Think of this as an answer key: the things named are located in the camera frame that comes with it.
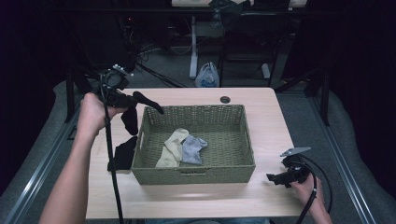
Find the wicker basket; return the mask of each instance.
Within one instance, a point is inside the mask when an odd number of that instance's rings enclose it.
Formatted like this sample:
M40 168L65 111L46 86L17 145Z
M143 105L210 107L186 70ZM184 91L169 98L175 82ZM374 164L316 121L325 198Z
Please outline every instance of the wicker basket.
M164 106L164 114L146 107L134 150L132 172L141 185L247 183L256 167L242 105ZM184 128L208 146L202 165L156 168L164 142Z

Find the gray carpet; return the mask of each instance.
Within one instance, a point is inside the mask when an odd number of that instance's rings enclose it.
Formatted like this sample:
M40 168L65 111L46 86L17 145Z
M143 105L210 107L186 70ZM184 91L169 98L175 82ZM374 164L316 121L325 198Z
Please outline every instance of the gray carpet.
M287 48L284 50L285 53L280 56L281 63L277 65L279 69L276 71L273 87L282 84L280 74L283 65L282 62L285 62L286 59L285 55L287 55ZM190 55L190 53L180 55L171 51L154 50L150 54L145 55L147 61L143 62L143 64L154 71L177 79L187 87L193 88L193 81L189 79ZM213 46L200 46L198 67L207 62L216 63L216 55L217 49L213 48ZM340 175L340 171L337 169L334 162L335 158L332 153L332 144L329 142L327 134L323 130L321 120L318 119L318 110L316 109L317 99L305 98L302 92L303 87L304 83L301 83L290 91L277 95L293 143L296 147L312 147L312 150L305 152L304 155L319 164L328 175L333 191L333 205L331 211L333 222L362 223L363 221L361 221L360 214L357 212L357 205L351 200L345 180ZM158 78L149 75L147 72L135 70L134 76L130 78L130 85L128 88L167 88L167 86ZM18 203L18 199L21 197L23 189L28 184L35 169L48 151L52 150L55 139L64 129L64 119L66 118L64 83L56 87L55 92L57 93L57 101L46 126L38 137L22 168L1 197L1 222L6 222L9 213L14 208L14 205ZM334 135L338 146L341 148L346 158L347 165L356 178L361 193L376 223L392 223L393 220L396 219L396 202L376 184L370 171L360 160L350 119L341 102L334 94L331 94L330 98L329 120L331 124L329 129ZM47 178L40 190L34 195L32 204L28 204L25 207L26 212L22 214L22 223L37 223L50 190L58 174L62 170L71 144L71 140L66 140L64 138L64 141L62 141L60 153L55 158ZM315 168L314 170L316 174L323 179L318 169ZM324 190L326 194L325 201L329 202L329 190L326 185L324 185ZM297 217L276 217L273 218L273 220L278 224L294 223ZM135 223L136 220L129 220L129 222ZM87 223L118 223L118 221L114 219L87 220ZM313 221L310 217L306 217L304 223L313 223Z

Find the gray sock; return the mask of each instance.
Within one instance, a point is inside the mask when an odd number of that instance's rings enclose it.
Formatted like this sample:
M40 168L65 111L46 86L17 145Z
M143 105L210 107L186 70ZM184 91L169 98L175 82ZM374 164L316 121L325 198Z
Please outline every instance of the gray sock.
M192 164L202 164L202 159L199 151L207 146L207 142L199 137L194 137L191 134L186 137L183 143L183 156L181 161Z

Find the plastic bag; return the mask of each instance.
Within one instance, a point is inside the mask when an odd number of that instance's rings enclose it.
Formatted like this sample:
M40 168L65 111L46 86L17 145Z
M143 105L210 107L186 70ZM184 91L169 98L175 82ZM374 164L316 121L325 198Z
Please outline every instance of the plastic bag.
M198 88L215 88L219 86L218 69L213 63L206 63L201 67L195 86Z

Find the table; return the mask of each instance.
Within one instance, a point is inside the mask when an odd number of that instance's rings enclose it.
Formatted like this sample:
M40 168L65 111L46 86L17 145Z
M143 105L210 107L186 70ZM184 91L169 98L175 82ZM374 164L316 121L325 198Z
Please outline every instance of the table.
M242 104L254 151L256 169L248 183L140 186L132 172L118 173L122 212L125 218L159 217L284 217L299 216L303 207L292 189L276 186L266 174L285 172L279 155L293 147L275 92L269 88L140 89L160 105ZM142 119L143 105L138 105ZM113 147L130 135L120 116L112 122ZM90 196L87 218L117 218L117 205L108 162L106 132L99 132L90 168Z

